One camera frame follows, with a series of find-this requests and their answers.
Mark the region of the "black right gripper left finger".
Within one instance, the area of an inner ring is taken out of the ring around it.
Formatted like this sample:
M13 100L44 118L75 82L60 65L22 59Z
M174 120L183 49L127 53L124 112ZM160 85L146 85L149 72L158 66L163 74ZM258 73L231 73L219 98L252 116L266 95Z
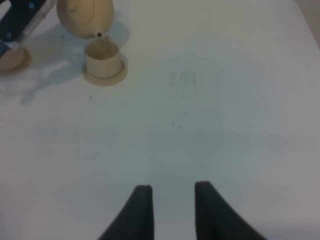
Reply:
M153 188L150 185L138 185L100 239L153 240L154 238Z

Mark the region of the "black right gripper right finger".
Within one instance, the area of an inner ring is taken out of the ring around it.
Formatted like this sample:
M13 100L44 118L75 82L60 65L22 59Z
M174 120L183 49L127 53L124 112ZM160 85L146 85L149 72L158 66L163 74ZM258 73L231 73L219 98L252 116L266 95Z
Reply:
M198 240L264 240L209 181L196 182L195 230Z

